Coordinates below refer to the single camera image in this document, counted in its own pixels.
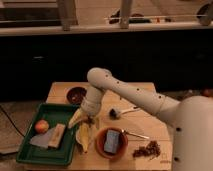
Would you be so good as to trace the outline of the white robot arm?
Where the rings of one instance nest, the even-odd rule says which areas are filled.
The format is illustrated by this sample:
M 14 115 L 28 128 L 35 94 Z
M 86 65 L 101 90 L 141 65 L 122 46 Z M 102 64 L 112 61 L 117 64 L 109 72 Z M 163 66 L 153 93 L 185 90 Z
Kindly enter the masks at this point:
M 89 116 L 96 116 L 110 90 L 174 128 L 172 171 L 213 171 L 213 99 L 192 96 L 182 101 L 154 93 L 112 76 L 104 68 L 87 73 L 89 88 L 81 104 Z

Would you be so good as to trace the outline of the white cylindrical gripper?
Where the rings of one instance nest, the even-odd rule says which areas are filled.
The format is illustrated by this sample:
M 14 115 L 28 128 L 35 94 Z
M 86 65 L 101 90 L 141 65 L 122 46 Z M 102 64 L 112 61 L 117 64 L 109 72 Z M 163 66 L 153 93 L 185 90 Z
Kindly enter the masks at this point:
M 90 117 L 95 117 L 101 110 L 104 95 L 104 90 L 89 86 L 81 103 L 82 111 Z

